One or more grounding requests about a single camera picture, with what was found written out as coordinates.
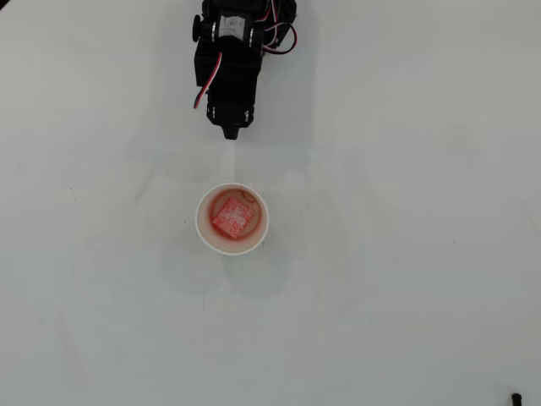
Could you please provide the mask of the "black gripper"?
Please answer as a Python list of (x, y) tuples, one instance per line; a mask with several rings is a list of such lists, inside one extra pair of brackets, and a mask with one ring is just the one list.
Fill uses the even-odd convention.
[(254, 105), (262, 58), (242, 45), (221, 49), (200, 41), (194, 55), (194, 70), (199, 94), (207, 96), (207, 118), (222, 127), (226, 140), (236, 140), (240, 128), (254, 120)]

